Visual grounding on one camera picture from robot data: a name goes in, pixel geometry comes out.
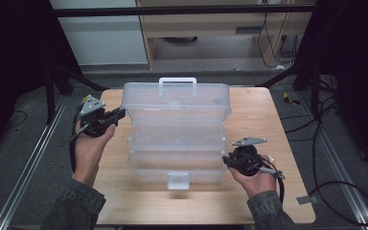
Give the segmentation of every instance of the white wall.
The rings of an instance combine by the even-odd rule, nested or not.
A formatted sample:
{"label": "white wall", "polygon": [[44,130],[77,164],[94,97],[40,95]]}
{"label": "white wall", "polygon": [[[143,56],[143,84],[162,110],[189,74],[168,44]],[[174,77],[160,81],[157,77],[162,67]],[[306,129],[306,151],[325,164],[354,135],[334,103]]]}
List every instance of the white wall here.
{"label": "white wall", "polygon": [[[54,9],[136,7],[134,0],[51,0]],[[79,65],[147,64],[138,16],[58,19]]]}

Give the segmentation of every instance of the plastic box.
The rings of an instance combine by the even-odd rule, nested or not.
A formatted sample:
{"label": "plastic box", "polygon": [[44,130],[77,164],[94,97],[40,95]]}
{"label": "plastic box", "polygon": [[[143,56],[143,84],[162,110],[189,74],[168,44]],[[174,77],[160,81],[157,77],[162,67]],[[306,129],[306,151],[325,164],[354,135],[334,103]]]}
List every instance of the plastic box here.
{"label": "plastic box", "polygon": [[126,83],[121,108],[133,128],[127,165],[142,182],[167,183],[169,189],[220,183],[227,169],[228,85]]}

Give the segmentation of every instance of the gray sleeve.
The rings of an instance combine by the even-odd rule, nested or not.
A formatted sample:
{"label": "gray sleeve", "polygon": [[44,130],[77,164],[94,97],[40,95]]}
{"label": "gray sleeve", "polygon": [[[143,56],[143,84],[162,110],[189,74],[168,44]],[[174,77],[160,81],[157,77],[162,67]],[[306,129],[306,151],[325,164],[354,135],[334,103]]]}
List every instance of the gray sleeve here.
{"label": "gray sleeve", "polygon": [[275,191],[264,192],[249,198],[247,206],[255,220],[256,229],[295,229],[294,221],[283,210]]}
{"label": "gray sleeve", "polygon": [[70,179],[40,229],[94,229],[105,202],[95,189]]}

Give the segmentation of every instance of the wooden table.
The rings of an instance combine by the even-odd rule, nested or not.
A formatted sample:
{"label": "wooden table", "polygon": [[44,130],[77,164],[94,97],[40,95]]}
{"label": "wooden table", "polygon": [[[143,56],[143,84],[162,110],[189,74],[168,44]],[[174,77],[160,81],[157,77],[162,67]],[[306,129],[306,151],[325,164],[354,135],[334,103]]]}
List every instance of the wooden table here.
{"label": "wooden table", "polygon": [[[122,89],[106,90],[101,100],[110,110],[121,105]],[[286,176],[284,208],[296,223],[311,223],[310,204],[296,197],[307,192],[288,144],[282,124],[266,88],[230,87],[232,113],[225,121],[228,150],[232,141],[245,135],[266,138],[256,145],[259,154],[269,154]],[[247,195],[230,172],[220,184],[192,184],[189,191],[169,191],[166,184],[140,183],[127,167],[130,118],[119,122],[106,146],[95,189],[107,200],[98,224],[247,224],[254,220],[247,208]]]}

